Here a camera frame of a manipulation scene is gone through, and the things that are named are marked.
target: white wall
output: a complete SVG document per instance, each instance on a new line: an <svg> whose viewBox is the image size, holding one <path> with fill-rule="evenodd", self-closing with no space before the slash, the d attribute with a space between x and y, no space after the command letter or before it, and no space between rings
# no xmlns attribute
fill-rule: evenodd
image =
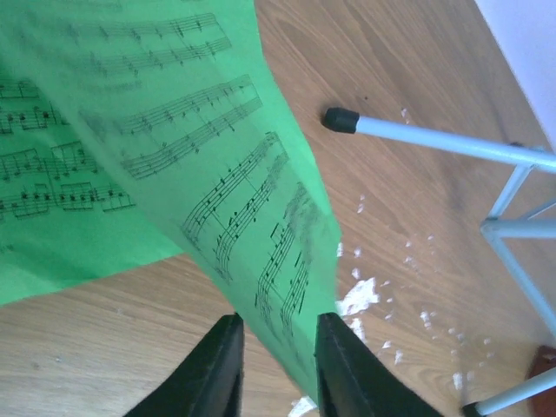
<svg viewBox="0 0 556 417"><path fill-rule="evenodd" d="M556 0L475 0L556 149Z"/></svg>

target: wood grain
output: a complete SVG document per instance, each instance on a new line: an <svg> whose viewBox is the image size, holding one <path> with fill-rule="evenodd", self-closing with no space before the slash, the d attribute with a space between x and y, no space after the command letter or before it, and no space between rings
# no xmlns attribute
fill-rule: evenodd
<svg viewBox="0 0 556 417"><path fill-rule="evenodd" d="M328 105L398 122L407 109L416 125L547 146L474 2L264 0L257 13L341 223L339 296L353 268L390 281L362 316L369 348L446 416L523 381L548 333L479 233L511 168L319 123ZM511 212L554 191L533 175ZM553 244L512 248L554 301ZM231 311L187 256L2 308L0 415L122 415ZM423 311L434 313L429 329ZM287 415L299 392L251 333L246 342L243 415ZM528 413L520 404L497 415Z"/></svg>

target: green sheet music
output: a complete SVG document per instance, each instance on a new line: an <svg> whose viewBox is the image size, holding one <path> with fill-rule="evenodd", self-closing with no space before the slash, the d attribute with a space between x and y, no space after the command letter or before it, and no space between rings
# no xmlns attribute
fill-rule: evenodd
<svg viewBox="0 0 556 417"><path fill-rule="evenodd" d="M12 248L0 256L17 271L45 252L59 260L20 274L33 282L185 251L316 399L316 318L335 310L340 231L264 61L252 0L0 4L11 94L28 80L42 100L23 119L15 98L0 109L0 141L29 141L3 155L35 150L42 164L3 182L1 195L23 188L0 206L0 242ZM47 223L59 229L51 239ZM99 260L103 251L113 255Z"/></svg>

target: metal rod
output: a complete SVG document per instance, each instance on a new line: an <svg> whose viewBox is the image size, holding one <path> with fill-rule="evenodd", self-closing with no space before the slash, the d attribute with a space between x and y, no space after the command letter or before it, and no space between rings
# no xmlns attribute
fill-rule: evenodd
<svg viewBox="0 0 556 417"><path fill-rule="evenodd" d="M481 230L498 237L521 239L556 239L556 220L500 220L487 219L480 225Z"/></svg>
<svg viewBox="0 0 556 417"><path fill-rule="evenodd" d="M521 185L523 184L523 182L525 182L532 169L533 166L515 167L512 175L510 175L510 178L507 180L506 186L504 186L502 192L498 196L498 199L491 208L488 217L500 217L504 213L504 211L506 211L507 206L510 205L510 202L512 202L513 198L520 190Z"/></svg>
<svg viewBox="0 0 556 417"><path fill-rule="evenodd" d="M548 209L551 209L554 206L556 206L556 198L553 199L553 200L550 200L549 202L545 202L541 206L538 206L537 208L534 208L533 210L525 213L524 215L521 215L520 217L518 217L518 220L532 219L536 215L540 215L541 213L544 213L545 211L547 211Z"/></svg>
<svg viewBox="0 0 556 417"><path fill-rule="evenodd" d="M550 303L545 296L535 287L529 274L521 267L520 263L515 259L510 249L504 242L494 235L490 230L481 227L481 232L485 236L486 241L493 248L494 252L504 262L509 273L520 286L523 294L531 302L537 310L540 318L545 322L550 332L556 336L556 313L554 313Z"/></svg>
<svg viewBox="0 0 556 417"><path fill-rule="evenodd" d="M556 387L556 367L534 376L517 387L510 388L488 400L478 402L475 408L480 415L490 415L552 387Z"/></svg>
<svg viewBox="0 0 556 417"><path fill-rule="evenodd" d="M490 161L513 165L533 165L536 169L556 174L556 155L542 150L504 145L471 136L407 126L365 116L359 116L355 131L365 135L414 143Z"/></svg>

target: green paper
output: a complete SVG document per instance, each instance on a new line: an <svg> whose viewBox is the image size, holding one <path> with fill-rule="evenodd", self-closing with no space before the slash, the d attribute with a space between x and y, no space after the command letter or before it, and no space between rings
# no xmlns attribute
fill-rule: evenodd
<svg viewBox="0 0 556 417"><path fill-rule="evenodd" d="M133 239L110 243L116 255L106 264L119 268L116 258L128 250L138 263L149 261L149 245L151 258L171 255L172 244L156 237L144 215L211 276L316 399L316 319L335 311L340 230L310 148L264 61L252 0L132 3L10 4L0 29L6 69L30 79L63 115L83 144L80 155L103 167L104 182L95 184L117 184L136 205L120 212L136 216L122 225L135 230ZM47 122L43 130L54 131ZM40 133L37 143L52 135ZM100 177L76 175L87 175L84 182ZM90 196L86 187L76 192L78 201ZM106 202L94 199L91 222L107 222L114 213L103 213L99 203ZM42 218L59 228L69 216L77 219L56 211L57 220ZM98 244L113 239L106 224L98 230ZM13 226L11 233L23 231ZM25 232L29 241L33 233ZM76 234L72 243L79 243ZM64 258L58 250L79 266L96 252L72 248ZM23 269L25 257L35 255L10 256ZM54 267L49 274L56 279Z"/></svg>

